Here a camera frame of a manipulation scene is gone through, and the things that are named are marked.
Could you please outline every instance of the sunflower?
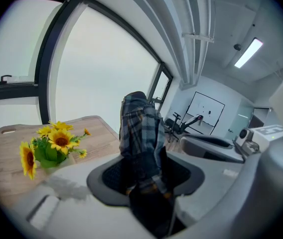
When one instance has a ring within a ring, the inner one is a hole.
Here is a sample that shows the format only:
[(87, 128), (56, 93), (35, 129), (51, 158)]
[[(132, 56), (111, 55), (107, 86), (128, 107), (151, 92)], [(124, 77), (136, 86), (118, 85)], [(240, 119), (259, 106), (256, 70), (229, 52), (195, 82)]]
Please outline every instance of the sunflower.
[(37, 139), (32, 137), (31, 144), (33, 144), (34, 145), (34, 149), (36, 149), (37, 148)]
[(86, 128), (84, 129), (84, 134), (91, 135)]
[(34, 160), (34, 146), (28, 145), (27, 142), (21, 142), (20, 146), (21, 163), (24, 171), (24, 175), (28, 173), (31, 180), (34, 179), (36, 163)]
[(80, 151), (80, 158), (84, 158), (87, 156), (87, 150), (83, 149)]
[(75, 141), (75, 142), (74, 142), (74, 146), (80, 146), (80, 142), (81, 142), (81, 140)]
[(49, 121), (49, 123), (56, 129), (56, 130), (59, 130), (59, 129), (66, 129), (66, 130), (71, 130), (73, 129), (73, 126), (72, 125), (67, 125), (65, 122), (61, 123), (60, 121), (58, 121), (56, 124)]
[(61, 150), (65, 155), (68, 154), (67, 148), (72, 148), (77, 146), (77, 143), (71, 142), (71, 135), (65, 128), (55, 130), (53, 129), (51, 133), (48, 134), (48, 138), (50, 139), (48, 142), (51, 143), (51, 148), (56, 148), (57, 150)]
[(49, 133), (51, 133), (51, 128), (49, 126), (45, 126), (42, 129), (39, 129), (36, 131), (41, 137), (48, 136)]

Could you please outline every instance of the window frame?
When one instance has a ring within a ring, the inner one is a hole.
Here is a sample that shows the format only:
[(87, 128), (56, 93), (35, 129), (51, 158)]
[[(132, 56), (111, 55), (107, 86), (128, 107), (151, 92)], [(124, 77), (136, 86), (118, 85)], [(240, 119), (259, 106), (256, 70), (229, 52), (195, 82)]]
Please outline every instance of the window frame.
[[(160, 79), (160, 76), (161, 76), (161, 73), (164, 73), (165, 76), (168, 78), (168, 83), (166, 85), (166, 88), (165, 88), (165, 91), (163, 93), (163, 96), (162, 96), (162, 99), (159, 100), (159, 99), (155, 99), (155, 98), (152, 98), (154, 93), (155, 93), (155, 89), (157, 87), (157, 84), (159, 82), (159, 79)], [(160, 65), (159, 65), (159, 69), (156, 73), (156, 76), (155, 76), (155, 79), (152, 83), (152, 86), (151, 86), (151, 89), (150, 89), (150, 92), (149, 92), (149, 95), (148, 95), (148, 101), (149, 102), (155, 102), (155, 103), (158, 103), (160, 104), (159, 105), (159, 108), (158, 108), (158, 111), (160, 112), (160, 109), (162, 107), (162, 104), (163, 102), (165, 101), (165, 98), (167, 96), (167, 93), (168, 93), (168, 90), (170, 88), (170, 85), (171, 85), (171, 82), (172, 82), (172, 79), (173, 79), (173, 76), (171, 75), (171, 73), (169, 72), (169, 70), (167, 69), (166, 65), (164, 62), (162, 62)]]
[(162, 62), (157, 53), (149, 45), (149, 43), (122, 17), (116, 14), (114, 11), (101, 4), (96, 0), (53, 0), (62, 2), (62, 6), (54, 16), (48, 30), (45, 33), (42, 41), (40, 51), (36, 61), (35, 75), (33, 83), (6, 83), (0, 85), (0, 100), (10, 98), (23, 98), (23, 97), (38, 97), (39, 99), (39, 110), (42, 124), (48, 124), (49, 121), (49, 110), (48, 110), (48, 84), (49, 84), (49, 68), (50, 62), (54, 55), (54, 47), (58, 41), (58, 36), (61, 33), (64, 25), (66, 24), (71, 13), (81, 3), (85, 3), (88, 7), (100, 12), (105, 15), (116, 24), (125, 29), (130, 35), (132, 35), (160, 64), (157, 72), (157, 81), (153, 82), (153, 91), (156, 88), (160, 74), (163, 72), (169, 79), (167, 87), (165, 89), (162, 100), (155, 100), (156, 103), (160, 103), (159, 109), (164, 102), (167, 95), (168, 89), (172, 81), (172, 75), (169, 70)]

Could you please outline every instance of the wooden table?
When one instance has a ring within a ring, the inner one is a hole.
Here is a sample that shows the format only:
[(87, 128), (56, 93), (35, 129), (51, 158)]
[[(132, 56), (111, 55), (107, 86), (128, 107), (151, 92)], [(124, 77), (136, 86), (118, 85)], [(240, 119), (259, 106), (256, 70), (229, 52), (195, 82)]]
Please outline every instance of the wooden table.
[[(89, 162), (97, 157), (119, 152), (119, 136), (99, 116), (88, 116), (66, 121), (74, 126), (72, 134), (82, 135), (84, 128), (92, 134), (81, 140), (80, 148), (87, 149), (87, 156), (83, 159), (74, 153), (76, 163)], [(0, 128), (0, 203), (11, 206), (18, 198), (33, 189), (43, 181), (47, 175), (38, 166), (34, 180), (24, 176), (20, 161), (19, 146), (21, 141), (28, 141), (37, 137), (36, 131), (43, 125), (12, 125)]]

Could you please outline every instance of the flower bouquet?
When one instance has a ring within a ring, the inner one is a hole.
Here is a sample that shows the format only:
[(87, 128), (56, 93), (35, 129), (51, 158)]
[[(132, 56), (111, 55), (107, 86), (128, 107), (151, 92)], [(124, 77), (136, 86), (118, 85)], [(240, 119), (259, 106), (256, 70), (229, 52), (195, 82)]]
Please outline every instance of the flower bouquet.
[(56, 124), (49, 121), (51, 126), (45, 126), (37, 131), (40, 135), (38, 138), (32, 138), (31, 143), (21, 142), (20, 155), (24, 175), (28, 173), (33, 180), (37, 160), (44, 169), (60, 166), (60, 164), (69, 158), (69, 153), (77, 152), (80, 158), (87, 155), (85, 149), (78, 149), (80, 141), (87, 135), (91, 135), (88, 130), (84, 129), (81, 136), (72, 135), (69, 130), (73, 129), (72, 125), (61, 123)]

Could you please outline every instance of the ceiling light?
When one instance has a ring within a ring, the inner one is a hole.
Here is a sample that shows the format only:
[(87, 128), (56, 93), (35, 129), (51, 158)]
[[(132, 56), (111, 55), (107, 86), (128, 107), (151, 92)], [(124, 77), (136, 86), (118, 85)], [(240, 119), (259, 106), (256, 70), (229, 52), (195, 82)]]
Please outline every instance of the ceiling light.
[(252, 43), (235, 63), (235, 67), (241, 68), (260, 49), (263, 43), (258, 39), (253, 39)]
[(241, 114), (238, 114), (239, 116), (241, 116), (241, 117), (244, 117), (244, 118), (247, 118), (248, 119), (248, 117), (247, 116), (243, 116), (243, 115), (241, 115)]

